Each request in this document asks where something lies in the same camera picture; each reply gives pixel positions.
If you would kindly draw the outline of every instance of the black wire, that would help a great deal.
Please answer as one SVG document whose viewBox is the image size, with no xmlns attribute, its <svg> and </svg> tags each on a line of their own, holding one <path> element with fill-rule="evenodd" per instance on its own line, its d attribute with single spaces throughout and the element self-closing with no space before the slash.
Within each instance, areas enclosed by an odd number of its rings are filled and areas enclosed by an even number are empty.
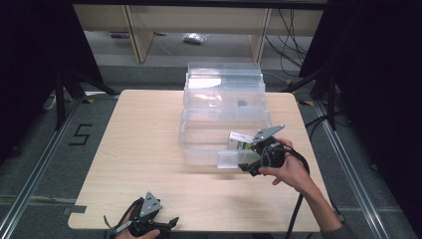
<svg viewBox="0 0 422 239">
<path fill-rule="evenodd" d="M 287 39 L 289 39 L 289 36 L 292 38 L 292 40 L 293 40 L 293 42 L 295 43 L 295 46 L 296 46 L 296 49 L 293 49 L 292 48 L 292 50 L 294 50 L 294 51 L 297 51 L 297 52 L 300 52 L 300 53 L 307 53 L 307 51 L 304 49 L 304 48 L 302 48 L 299 44 L 298 44 L 298 42 L 296 41 L 296 35 L 295 35 L 295 25 L 294 25 L 294 18 L 295 18 L 295 13 L 294 13 L 294 11 L 295 10 L 291 10 L 291 27 L 289 27 L 288 26 L 288 24 L 286 23 L 286 20 L 285 20 L 285 18 L 283 17 L 283 14 L 282 14 L 282 12 L 281 12 L 281 10 L 279 9 L 279 15 L 280 15 L 280 17 L 282 18 L 282 20 L 283 20 L 283 23 L 285 24 L 285 27 L 286 27 L 286 29 L 288 30 L 288 38 Z"/>
<path fill-rule="evenodd" d="M 295 60 L 293 60 L 291 57 L 289 57 L 288 55 L 286 55 L 283 51 L 280 51 L 277 47 L 275 47 L 273 45 L 273 43 L 270 41 L 270 39 L 268 39 L 268 36 L 266 36 L 266 39 L 268 41 L 268 43 L 270 44 L 270 46 L 273 48 L 273 50 L 279 54 L 280 56 L 286 58 L 287 60 L 289 60 L 290 62 L 292 62 L 293 64 L 295 64 L 297 67 L 301 67 L 302 65 L 299 64 L 298 62 L 296 62 Z"/>
<path fill-rule="evenodd" d="M 270 42 L 270 39 L 268 39 L 268 37 L 266 36 L 265 37 L 266 39 L 267 39 L 267 42 L 270 44 L 270 46 L 273 48 L 273 50 L 277 53 L 277 54 L 279 54 L 280 55 L 280 66 L 281 66 L 281 68 L 282 68 L 282 71 L 286 74 L 286 75 L 288 75 L 288 76 L 290 76 L 290 77 L 297 77 L 297 75 L 292 75 L 292 74 L 290 74 L 290 73 L 288 73 L 288 72 L 286 72 L 286 70 L 285 70 L 285 68 L 283 67 L 283 57 L 284 58 L 286 58 L 288 61 L 290 61 L 291 63 L 293 63 L 293 64 L 295 64 L 297 67 L 301 67 L 301 65 L 299 65 L 299 63 L 297 63 L 295 60 L 293 60 L 291 57 L 289 57 L 288 55 L 286 55 L 285 53 L 283 53 L 283 52 L 281 52 L 279 49 L 277 49 L 271 42 Z"/>
<path fill-rule="evenodd" d="M 288 145 L 285 145 L 285 146 L 290 148 L 290 149 L 286 149 L 285 152 L 289 152 L 291 155 L 293 155 L 295 158 L 297 158 L 302 163 L 305 170 L 308 173 L 311 173 L 310 166 L 308 165 L 307 160 L 300 153 L 295 151 L 292 147 L 290 147 Z M 289 239 L 292 235 L 293 227 L 295 226 L 295 221 L 296 221 L 296 218 L 298 216 L 299 209 L 301 208 L 303 200 L 304 200 L 304 196 L 300 193 L 298 201 L 296 202 L 295 210 L 293 211 L 292 219 L 291 219 L 291 222 L 289 224 L 288 232 L 286 233 L 285 239 Z"/>
</svg>

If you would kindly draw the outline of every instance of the clear plastic container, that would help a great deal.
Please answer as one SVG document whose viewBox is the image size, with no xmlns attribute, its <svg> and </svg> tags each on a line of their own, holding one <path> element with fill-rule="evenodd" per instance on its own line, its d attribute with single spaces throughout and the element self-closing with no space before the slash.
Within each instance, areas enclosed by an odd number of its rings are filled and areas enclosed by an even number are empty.
<svg viewBox="0 0 422 239">
<path fill-rule="evenodd" d="M 179 146 L 190 165 L 234 168 L 250 149 L 227 149 L 230 132 L 254 136 L 272 125 L 257 64 L 191 63 L 186 74 Z"/>
</svg>

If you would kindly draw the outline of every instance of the wooden table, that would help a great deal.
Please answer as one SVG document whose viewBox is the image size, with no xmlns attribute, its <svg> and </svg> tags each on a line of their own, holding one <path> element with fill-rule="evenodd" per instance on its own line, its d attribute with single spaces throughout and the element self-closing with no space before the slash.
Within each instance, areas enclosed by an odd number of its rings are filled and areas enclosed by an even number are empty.
<svg viewBox="0 0 422 239">
<path fill-rule="evenodd" d="M 294 142 L 309 162 L 311 175 L 326 196 L 295 97 L 267 93 L 273 124 L 284 124 L 276 136 Z M 181 91 L 124 91 L 115 106 L 77 206 L 74 229 L 106 229 L 103 216 L 115 225 L 126 208 L 147 191 L 161 199 L 157 222 L 180 219 L 174 231 L 287 231 L 298 193 L 272 176 L 252 177 L 240 169 L 186 165 L 178 147 Z M 304 201 L 295 231 L 319 231 Z"/>
</svg>

